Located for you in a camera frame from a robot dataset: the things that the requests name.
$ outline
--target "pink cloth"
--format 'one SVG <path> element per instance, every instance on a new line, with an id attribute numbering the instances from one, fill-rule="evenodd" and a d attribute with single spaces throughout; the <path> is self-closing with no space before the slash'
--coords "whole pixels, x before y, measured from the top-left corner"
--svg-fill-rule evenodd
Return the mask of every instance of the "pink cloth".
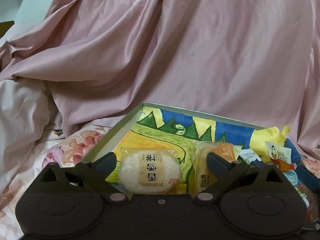
<path id="1" fill-rule="evenodd" d="M 320 159 L 320 0 L 54 0 L 0 48 L 0 80 L 48 80 L 66 136 L 142 101 L 266 127 Z"/>

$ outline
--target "green triangle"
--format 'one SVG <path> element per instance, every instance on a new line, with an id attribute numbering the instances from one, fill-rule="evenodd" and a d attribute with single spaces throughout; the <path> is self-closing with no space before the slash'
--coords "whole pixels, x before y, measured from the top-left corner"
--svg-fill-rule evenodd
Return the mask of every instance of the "green triangle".
<path id="1" fill-rule="evenodd" d="M 163 126 L 160 126 L 158 129 L 168 133 L 176 133 L 177 129 L 174 127 L 176 120 L 172 118 L 169 122 L 165 123 Z"/>
<path id="2" fill-rule="evenodd" d="M 227 134 L 226 134 L 226 132 L 224 132 L 217 141 L 227 142 Z"/>
<path id="3" fill-rule="evenodd" d="M 199 140 L 199 135 L 198 135 L 196 124 L 194 121 L 189 127 L 187 127 L 187 131 L 183 136 L 190 139 Z"/>
<path id="4" fill-rule="evenodd" d="M 201 135 L 200 141 L 212 141 L 211 125 L 210 125 L 210 126 L 208 127 L 208 129 L 204 132 L 204 134 Z"/>
<path id="5" fill-rule="evenodd" d="M 138 121 L 138 123 L 145 125 L 147 127 L 157 128 L 156 119 L 155 119 L 155 115 L 153 114 L 153 112 L 151 112 L 149 115 L 147 115 L 142 120 Z"/>

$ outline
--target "screw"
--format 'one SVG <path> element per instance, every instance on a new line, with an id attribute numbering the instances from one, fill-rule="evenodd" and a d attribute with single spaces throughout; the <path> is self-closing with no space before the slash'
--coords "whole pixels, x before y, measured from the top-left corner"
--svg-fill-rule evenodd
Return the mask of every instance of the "screw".
<path id="1" fill-rule="evenodd" d="M 112 201 L 122 201 L 125 199 L 125 194 L 122 193 L 113 193 L 110 195 Z"/>
<path id="2" fill-rule="evenodd" d="M 209 201 L 213 199 L 213 195 L 211 193 L 206 193 L 206 192 L 199 193 L 197 197 L 202 201 Z"/>

